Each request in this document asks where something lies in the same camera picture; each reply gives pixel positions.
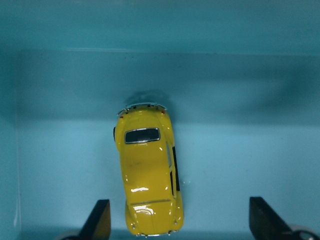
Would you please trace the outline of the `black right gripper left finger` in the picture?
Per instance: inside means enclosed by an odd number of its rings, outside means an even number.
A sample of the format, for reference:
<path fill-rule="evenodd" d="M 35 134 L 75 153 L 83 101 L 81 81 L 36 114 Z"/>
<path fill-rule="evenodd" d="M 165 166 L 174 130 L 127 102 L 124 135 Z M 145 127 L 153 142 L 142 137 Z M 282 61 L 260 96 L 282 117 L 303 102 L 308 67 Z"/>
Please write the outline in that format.
<path fill-rule="evenodd" d="M 80 240 L 108 240 L 110 235 L 110 200 L 100 199 L 96 202 L 78 236 Z"/>

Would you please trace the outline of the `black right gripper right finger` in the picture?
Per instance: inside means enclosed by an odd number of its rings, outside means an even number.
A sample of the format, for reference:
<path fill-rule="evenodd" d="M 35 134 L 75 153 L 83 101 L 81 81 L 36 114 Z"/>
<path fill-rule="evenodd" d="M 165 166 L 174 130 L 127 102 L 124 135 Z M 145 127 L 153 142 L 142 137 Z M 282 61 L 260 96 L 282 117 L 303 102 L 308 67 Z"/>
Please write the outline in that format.
<path fill-rule="evenodd" d="M 299 240 L 284 220 L 260 196 L 249 198 L 249 228 L 255 240 Z"/>

